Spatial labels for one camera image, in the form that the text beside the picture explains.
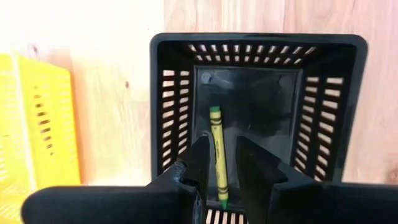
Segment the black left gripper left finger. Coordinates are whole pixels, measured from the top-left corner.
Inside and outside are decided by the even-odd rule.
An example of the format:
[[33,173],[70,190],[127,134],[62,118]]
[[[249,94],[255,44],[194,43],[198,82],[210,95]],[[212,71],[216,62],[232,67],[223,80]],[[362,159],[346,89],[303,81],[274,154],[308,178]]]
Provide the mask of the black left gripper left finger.
[[143,187],[59,186],[24,201],[24,223],[204,223],[210,140],[201,136]]

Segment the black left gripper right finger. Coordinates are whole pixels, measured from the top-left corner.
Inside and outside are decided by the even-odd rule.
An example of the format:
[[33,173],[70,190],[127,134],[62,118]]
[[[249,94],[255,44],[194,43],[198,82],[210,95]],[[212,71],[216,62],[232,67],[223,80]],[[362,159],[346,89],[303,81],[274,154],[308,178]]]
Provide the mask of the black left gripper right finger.
[[395,186],[319,182],[244,136],[236,167],[249,223],[397,224]]

